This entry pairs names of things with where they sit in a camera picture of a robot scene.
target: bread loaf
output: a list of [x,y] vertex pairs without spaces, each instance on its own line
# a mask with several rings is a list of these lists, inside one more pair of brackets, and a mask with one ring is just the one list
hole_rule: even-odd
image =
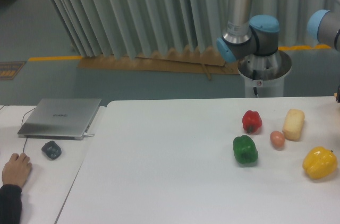
[[288,140],[300,139],[304,123],[304,112],[297,109],[290,109],[283,125],[283,135]]

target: gray floor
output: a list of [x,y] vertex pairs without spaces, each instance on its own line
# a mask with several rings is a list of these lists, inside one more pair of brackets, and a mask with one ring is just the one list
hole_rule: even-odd
[[[340,53],[287,51],[293,61],[285,96],[332,96],[340,84]],[[0,62],[76,55],[49,0],[0,0]],[[79,61],[27,62],[12,81],[0,81],[0,105],[36,105],[41,98],[113,100],[242,98],[239,75],[85,70]]]

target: laptop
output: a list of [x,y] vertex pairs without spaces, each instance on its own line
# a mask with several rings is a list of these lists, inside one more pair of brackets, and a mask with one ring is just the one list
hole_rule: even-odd
[[101,99],[42,99],[18,131],[19,136],[82,140]]

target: cardboard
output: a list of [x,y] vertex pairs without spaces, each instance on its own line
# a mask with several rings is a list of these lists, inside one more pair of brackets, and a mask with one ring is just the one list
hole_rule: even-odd
[[189,45],[184,48],[183,53],[179,53],[175,48],[170,48],[165,56],[158,51],[154,51],[150,57],[139,54],[138,58],[152,58],[152,59],[165,59],[168,61],[179,61],[188,63],[198,63],[205,65],[224,66],[225,60],[221,57],[219,52],[214,51],[212,46],[209,46],[202,54],[199,52],[198,47],[194,52],[190,52]]
[[79,68],[109,69],[109,70],[133,70],[133,71],[165,71],[181,73],[205,73],[209,74],[239,74],[237,62],[223,66],[202,65],[188,62],[167,61],[164,59],[122,57],[116,60],[114,56],[96,58],[83,58],[78,64]]

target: person's hand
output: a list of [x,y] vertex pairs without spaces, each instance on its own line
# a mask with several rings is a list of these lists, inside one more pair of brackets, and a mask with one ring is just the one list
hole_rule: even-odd
[[32,163],[25,153],[12,154],[9,162],[6,163],[2,171],[2,182],[4,185],[12,184],[22,188],[31,172]]

